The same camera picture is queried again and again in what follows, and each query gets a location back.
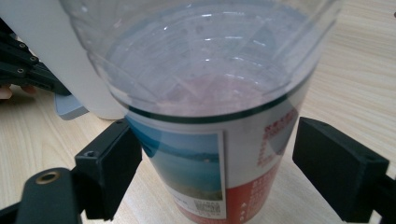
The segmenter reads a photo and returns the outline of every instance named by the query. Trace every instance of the liquid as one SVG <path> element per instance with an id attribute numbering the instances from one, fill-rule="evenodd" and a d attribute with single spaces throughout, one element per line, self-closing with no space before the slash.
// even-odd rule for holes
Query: liquid
<path id="1" fill-rule="evenodd" d="M 174 116 L 233 113 L 299 81 L 293 67 L 309 41 L 292 37 L 305 20 L 288 7 L 257 1 L 167 9 L 117 40 L 107 72 L 113 88 L 125 93 L 116 97 L 133 107 Z"/>

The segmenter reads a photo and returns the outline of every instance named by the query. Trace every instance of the light wood surface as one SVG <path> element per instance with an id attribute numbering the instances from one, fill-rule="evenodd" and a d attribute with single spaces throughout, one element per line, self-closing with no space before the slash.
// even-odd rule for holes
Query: light wood surface
<path id="1" fill-rule="evenodd" d="M 396 10 L 394 0 L 346 0 L 312 79 L 301 115 L 327 122 L 391 161 L 396 176 Z M 111 121 L 89 113 L 64 121 L 53 95 L 14 87 L 0 104 L 0 208 L 17 202 L 24 182 L 74 155 Z M 290 139 L 261 223 L 343 223 L 291 160 Z M 374 213 L 371 223 L 378 223 Z M 85 223 L 103 223 L 84 220 Z M 190 223 L 144 158 L 112 223 Z"/>

